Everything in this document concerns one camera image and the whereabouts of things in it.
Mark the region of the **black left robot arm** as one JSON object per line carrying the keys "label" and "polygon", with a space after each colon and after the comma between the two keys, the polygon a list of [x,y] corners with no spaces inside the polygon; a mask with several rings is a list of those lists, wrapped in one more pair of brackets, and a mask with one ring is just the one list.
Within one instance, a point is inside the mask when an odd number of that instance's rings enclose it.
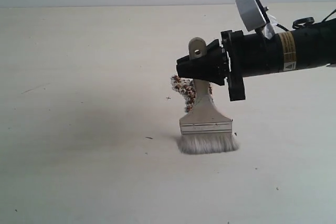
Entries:
{"label": "black left robot arm", "polygon": [[305,23],[271,39],[241,30],[223,31],[221,37],[207,45],[202,56],[178,59],[176,70],[181,78],[228,85],[231,101],[246,98],[245,77],[335,64],[335,19]]}

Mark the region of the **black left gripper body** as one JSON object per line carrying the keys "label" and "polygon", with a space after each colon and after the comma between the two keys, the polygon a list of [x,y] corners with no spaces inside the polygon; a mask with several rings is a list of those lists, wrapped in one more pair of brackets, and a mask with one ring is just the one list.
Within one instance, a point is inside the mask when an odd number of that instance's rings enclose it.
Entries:
{"label": "black left gripper body", "polygon": [[227,77],[227,83],[230,101],[245,100],[245,86],[240,66],[240,57],[243,55],[243,31],[226,30],[220,34],[223,47],[229,58],[230,71]]}

